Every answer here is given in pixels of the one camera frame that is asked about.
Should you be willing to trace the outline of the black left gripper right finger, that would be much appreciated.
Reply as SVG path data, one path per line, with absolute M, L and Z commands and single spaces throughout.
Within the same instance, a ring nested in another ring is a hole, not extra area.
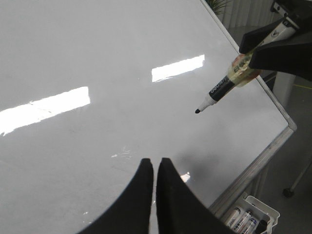
M 183 182 L 169 158 L 159 165 L 156 215 L 160 234 L 232 234 Z

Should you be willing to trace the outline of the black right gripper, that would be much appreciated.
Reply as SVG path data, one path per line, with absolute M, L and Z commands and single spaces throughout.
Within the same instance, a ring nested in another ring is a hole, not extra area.
M 292 36 L 261 45 L 253 53 L 253 69 L 279 71 L 312 80 L 312 1 L 274 0 L 271 11 L 283 18 L 243 35 L 239 52 L 246 54 L 269 34 Z

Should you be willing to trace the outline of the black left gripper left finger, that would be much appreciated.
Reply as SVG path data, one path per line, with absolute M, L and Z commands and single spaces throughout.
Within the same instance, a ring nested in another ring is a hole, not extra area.
M 81 234 L 147 234 L 153 194 L 154 170 L 143 158 L 116 201 Z

